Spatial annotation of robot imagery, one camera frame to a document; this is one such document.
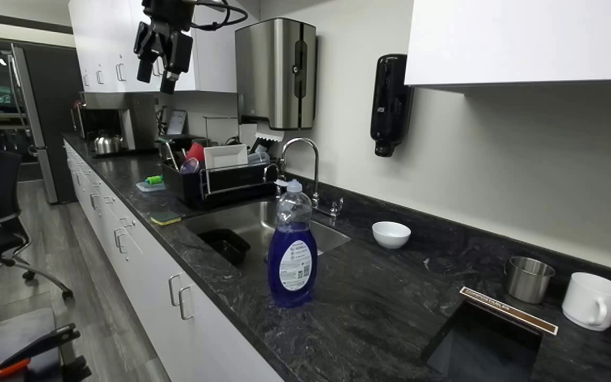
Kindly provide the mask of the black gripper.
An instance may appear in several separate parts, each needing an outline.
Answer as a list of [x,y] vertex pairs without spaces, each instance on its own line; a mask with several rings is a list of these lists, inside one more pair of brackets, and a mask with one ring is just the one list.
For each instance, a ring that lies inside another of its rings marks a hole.
[[142,0],[142,12],[150,16],[136,28],[134,53],[136,79],[150,81],[154,59],[163,61],[162,94],[175,94],[177,81],[189,69],[193,38],[189,37],[193,4],[187,0]]

